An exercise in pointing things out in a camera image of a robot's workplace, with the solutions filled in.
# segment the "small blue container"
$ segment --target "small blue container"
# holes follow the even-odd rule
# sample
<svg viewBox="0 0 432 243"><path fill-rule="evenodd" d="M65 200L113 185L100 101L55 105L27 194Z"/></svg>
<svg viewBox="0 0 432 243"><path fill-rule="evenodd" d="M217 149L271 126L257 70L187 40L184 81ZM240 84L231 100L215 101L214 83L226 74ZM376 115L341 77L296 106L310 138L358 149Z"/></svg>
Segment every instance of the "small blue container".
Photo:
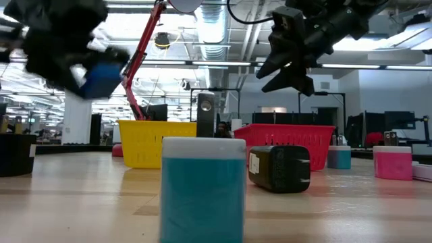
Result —
<svg viewBox="0 0 432 243"><path fill-rule="evenodd" d="M327 168L351 169L351 147L330 146L327 156Z"/></svg>
<svg viewBox="0 0 432 243"><path fill-rule="evenodd" d="M164 138L160 243L242 243L246 142Z"/></svg>

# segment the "black container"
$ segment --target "black container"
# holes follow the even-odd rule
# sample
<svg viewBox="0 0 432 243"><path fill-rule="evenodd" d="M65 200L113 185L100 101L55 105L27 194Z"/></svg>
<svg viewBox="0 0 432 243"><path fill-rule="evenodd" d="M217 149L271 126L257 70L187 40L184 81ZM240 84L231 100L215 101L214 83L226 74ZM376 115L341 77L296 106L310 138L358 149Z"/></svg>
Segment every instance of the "black container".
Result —
<svg viewBox="0 0 432 243"><path fill-rule="evenodd" d="M0 177L33 172L36 136L0 134Z"/></svg>
<svg viewBox="0 0 432 243"><path fill-rule="evenodd" d="M274 193L304 192L311 182L309 152L302 146L252 147L249 179Z"/></svg>

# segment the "red robot arm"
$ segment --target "red robot arm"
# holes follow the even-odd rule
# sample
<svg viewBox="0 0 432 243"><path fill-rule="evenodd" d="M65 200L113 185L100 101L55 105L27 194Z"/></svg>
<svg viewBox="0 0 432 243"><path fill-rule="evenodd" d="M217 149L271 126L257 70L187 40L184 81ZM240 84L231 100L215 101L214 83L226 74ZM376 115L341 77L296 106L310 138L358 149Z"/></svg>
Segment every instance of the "red robot arm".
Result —
<svg viewBox="0 0 432 243"><path fill-rule="evenodd" d="M132 82L134 80L134 76L138 69L140 68L142 61L145 59L147 54L145 53L147 46L149 45L149 41L151 36L153 35L153 31L157 25L157 22L161 18L161 14L163 11L167 9L166 4L163 1L156 2L155 6L151 10L150 18L148 19L146 28L142 33L140 43L136 48L135 54L130 60L129 64L126 66L124 70L124 81L123 86L126 90L126 96L128 98L129 104L136 110L134 112L136 120L145 120L146 117L142 113L140 106L136 102L134 93L132 92Z"/></svg>

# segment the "white pillar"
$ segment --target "white pillar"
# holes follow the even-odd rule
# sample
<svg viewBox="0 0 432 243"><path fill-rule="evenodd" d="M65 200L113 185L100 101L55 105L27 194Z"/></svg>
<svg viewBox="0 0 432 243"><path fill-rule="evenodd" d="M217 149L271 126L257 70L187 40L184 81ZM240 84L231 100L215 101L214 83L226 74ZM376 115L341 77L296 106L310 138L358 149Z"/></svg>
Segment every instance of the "white pillar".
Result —
<svg viewBox="0 0 432 243"><path fill-rule="evenodd" d="M65 116L63 121L62 144L90 143L92 102L65 92Z"/></svg>
<svg viewBox="0 0 432 243"><path fill-rule="evenodd" d="M34 122L32 122L31 134L34 134L35 131L39 131L41 129L41 117L33 116L32 118L34 119Z"/></svg>

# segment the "pink container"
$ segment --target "pink container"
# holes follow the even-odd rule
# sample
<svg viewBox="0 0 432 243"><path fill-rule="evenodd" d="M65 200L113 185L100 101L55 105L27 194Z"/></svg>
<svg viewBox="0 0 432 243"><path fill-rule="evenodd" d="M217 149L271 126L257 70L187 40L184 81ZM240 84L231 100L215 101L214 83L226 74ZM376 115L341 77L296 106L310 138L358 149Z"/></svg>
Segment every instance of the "pink container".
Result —
<svg viewBox="0 0 432 243"><path fill-rule="evenodd" d="M374 146L375 177L389 180L412 180L410 147Z"/></svg>

